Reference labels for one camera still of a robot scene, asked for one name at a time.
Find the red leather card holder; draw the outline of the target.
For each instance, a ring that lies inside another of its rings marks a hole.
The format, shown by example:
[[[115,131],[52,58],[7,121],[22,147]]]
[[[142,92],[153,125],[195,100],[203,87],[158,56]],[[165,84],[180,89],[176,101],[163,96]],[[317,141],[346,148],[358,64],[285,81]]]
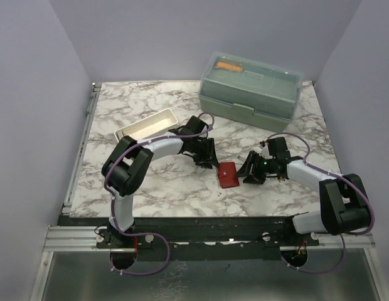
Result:
[[[220,187],[223,189],[238,187],[240,185],[234,162],[221,162],[218,167],[217,178]]]

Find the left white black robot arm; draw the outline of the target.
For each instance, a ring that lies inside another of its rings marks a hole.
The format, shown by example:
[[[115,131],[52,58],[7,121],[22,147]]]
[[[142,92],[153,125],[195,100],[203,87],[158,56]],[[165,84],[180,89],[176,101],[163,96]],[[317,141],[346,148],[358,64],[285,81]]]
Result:
[[[123,137],[104,163],[101,173],[104,188],[111,195],[110,225],[115,228],[111,240],[120,248],[132,243],[134,225],[132,214],[134,193],[140,188],[151,162],[166,156],[184,155],[204,169],[219,167],[215,152],[215,141],[208,137],[215,118],[207,124],[198,116],[191,116],[188,122],[165,134],[142,140],[131,136]]]

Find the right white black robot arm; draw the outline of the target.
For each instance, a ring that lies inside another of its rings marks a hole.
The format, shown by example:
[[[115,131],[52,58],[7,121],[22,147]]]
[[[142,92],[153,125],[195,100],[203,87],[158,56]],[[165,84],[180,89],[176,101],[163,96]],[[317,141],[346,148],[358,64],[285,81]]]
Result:
[[[356,174],[336,174],[314,166],[306,157],[292,156],[284,137],[273,134],[260,143],[269,158],[249,152],[237,177],[247,184],[264,184],[267,178],[291,180],[319,194],[319,210],[295,215],[282,230],[283,240],[298,245],[305,235],[362,235],[374,223],[374,214],[361,178]]]

